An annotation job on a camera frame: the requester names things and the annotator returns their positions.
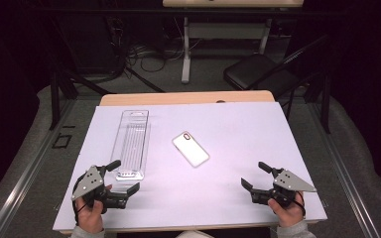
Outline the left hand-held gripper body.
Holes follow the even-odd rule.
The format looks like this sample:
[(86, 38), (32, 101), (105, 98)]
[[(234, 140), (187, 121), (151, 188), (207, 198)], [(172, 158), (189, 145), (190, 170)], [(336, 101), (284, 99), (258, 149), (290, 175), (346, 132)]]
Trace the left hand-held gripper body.
[(111, 192), (105, 185), (105, 174), (108, 170), (106, 166), (91, 166), (82, 176), (80, 176), (71, 195), (71, 201), (75, 202), (82, 197), (89, 206), (93, 205), (95, 200), (103, 203), (103, 211), (105, 213), (108, 208), (124, 209), (128, 200), (126, 193)]

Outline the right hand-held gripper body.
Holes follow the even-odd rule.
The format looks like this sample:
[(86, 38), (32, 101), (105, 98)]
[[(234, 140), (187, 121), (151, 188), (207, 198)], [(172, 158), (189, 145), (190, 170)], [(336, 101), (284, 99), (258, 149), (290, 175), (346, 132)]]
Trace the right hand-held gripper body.
[(268, 204), (270, 198), (275, 199), (282, 207), (288, 207), (295, 201), (298, 191), (316, 192), (317, 189), (286, 169), (272, 168), (273, 187), (263, 190), (253, 187), (249, 192), (253, 203)]

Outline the clear plastic tray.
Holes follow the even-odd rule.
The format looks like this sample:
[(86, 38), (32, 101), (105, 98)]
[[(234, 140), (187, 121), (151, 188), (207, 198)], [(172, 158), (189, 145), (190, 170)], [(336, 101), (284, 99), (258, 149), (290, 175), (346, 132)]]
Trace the clear plastic tray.
[(121, 114), (111, 161), (121, 165), (113, 173), (118, 181), (142, 180), (149, 144), (149, 111), (125, 110)]

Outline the frosted translucent phone case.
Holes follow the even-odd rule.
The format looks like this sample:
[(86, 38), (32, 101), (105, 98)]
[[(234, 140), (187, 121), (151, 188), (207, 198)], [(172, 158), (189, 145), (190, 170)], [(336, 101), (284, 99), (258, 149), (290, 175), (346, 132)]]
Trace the frosted translucent phone case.
[(194, 168), (197, 168), (209, 159), (208, 152), (188, 131), (184, 131), (175, 137), (173, 145)]

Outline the person's right hand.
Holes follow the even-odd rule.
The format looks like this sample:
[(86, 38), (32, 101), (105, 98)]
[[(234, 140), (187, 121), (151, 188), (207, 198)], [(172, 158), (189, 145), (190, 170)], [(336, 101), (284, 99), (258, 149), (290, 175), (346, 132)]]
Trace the person's right hand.
[(272, 211), (278, 216), (279, 226), (282, 228), (291, 227), (301, 222), (305, 217), (305, 202), (303, 194), (298, 191), (295, 201), (287, 208), (283, 208), (275, 199), (270, 198), (268, 205)]

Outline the person's left hand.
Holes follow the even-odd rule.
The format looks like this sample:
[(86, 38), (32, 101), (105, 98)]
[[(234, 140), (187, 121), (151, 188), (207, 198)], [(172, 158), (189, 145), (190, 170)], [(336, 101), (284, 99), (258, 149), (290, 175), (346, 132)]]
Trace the person's left hand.
[(104, 238), (102, 210), (103, 203), (99, 200), (89, 207), (82, 197), (75, 201), (77, 211), (77, 225), (74, 227), (70, 238)]

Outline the person's leg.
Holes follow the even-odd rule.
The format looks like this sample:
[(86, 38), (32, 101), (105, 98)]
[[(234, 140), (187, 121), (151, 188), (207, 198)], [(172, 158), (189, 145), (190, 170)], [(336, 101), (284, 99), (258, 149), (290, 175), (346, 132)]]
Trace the person's leg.
[(184, 231), (180, 233), (176, 238), (214, 238), (206, 233), (201, 231), (192, 230), (192, 231)]

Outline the black metal stand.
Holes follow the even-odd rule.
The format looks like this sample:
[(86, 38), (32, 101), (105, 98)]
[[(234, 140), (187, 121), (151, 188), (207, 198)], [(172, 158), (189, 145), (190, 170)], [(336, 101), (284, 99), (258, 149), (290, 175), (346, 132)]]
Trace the black metal stand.
[(78, 92), (70, 80), (69, 70), (61, 64), (56, 64), (52, 70), (50, 83), (52, 102), (52, 124), (50, 129), (54, 130), (61, 120), (60, 93), (67, 99), (72, 100), (78, 97)]

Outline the black folding chair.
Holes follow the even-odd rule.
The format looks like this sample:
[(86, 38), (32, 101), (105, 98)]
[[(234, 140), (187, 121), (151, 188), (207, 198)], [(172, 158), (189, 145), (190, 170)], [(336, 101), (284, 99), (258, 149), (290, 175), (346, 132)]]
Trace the black folding chair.
[(274, 62), (265, 55), (251, 55), (226, 68), (223, 79), (236, 90), (268, 90), (278, 99), (317, 75), (311, 73), (306, 77), (296, 76), (290, 72), (290, 67), (327, 43), (328, 39), (329, 36), (324, 35), (279, 62)]

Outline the black equipment cabinet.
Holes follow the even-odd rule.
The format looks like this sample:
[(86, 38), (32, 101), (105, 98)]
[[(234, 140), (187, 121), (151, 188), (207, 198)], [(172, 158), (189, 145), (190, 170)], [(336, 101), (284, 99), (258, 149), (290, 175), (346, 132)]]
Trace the black equipment cabinet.
[(103, 74), (121, 69), (103, 17), (66, 15), (59, 16), (58, 22), (79, 73)]

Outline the black horizontal bar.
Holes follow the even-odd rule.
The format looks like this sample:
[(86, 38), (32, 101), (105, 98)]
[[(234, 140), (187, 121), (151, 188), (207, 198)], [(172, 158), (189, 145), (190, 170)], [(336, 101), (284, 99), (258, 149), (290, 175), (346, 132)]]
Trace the black horizontal bar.
[(261, 10), (261, 9), (61, 9), (61, 8), (35, 8), (30, 10), (34, 13), (62, 15), (62, 14), (81, 14), (81, 15), (146, 15), (146, 16), (243, 16), (243, 17), (256, 17), (268, 16), (279, 18), (298, 18), (298, 17), (343, 17), (348, 14), (348, 10), (344, 11), (276, 11), (276, 10)]

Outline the white-legged desk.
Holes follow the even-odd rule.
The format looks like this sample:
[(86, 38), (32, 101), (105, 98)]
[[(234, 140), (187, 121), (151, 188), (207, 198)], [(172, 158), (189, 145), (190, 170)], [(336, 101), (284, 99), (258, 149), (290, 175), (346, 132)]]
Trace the white-legged desk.
[[(305, 0), (163, 0), (167, 8), (184, 8), (202, 10), (215, 9), (272, 9), (281, 10), (301, 8)], [(184, 17), (184, 61), (182, 83), (190, 82), (191, 74), (191, 48), (190, 39), (257, 39), (260, 40), (258, 52), (265, 52), (271, 29), (272, 19), (267, 18), (260, 23), (195, 23)]]

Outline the aluminium floor rail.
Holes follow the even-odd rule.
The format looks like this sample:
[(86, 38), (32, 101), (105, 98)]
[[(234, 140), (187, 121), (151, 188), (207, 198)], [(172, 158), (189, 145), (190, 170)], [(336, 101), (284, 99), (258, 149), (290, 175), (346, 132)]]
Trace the aluminium floor rail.
[(321, 125), (319, 118), (320, 111), (318, 106), (315, 104), (308, 104), (308, 109), (313, 117), (317, 130), (324, 142), (328, 154), (330, 155), (334, 171), (336, 172), (338, 180), (342, 186), (342, 189), (344, 190), (345, 196), (349, 202), (351, 210), (356, 217), (357, 223), (359, 224), (364, 237), (381, 238), (366, 208), (366, 205), (349, 174), (349, 171), (347, 170), (342, 160), (342, 156), (331, 138), (331, 135), (327, 134)]
[(0, 182), (0, 238), (18, 211), (38, 172), (51, 143), (57, 138), (61, 123), (67, 118), (75, 100), (64, 100), (60, 119), (51, 129), (53, 122), (51, 104), (43, 99), (39, 112), (25, 137), (15, 159)]

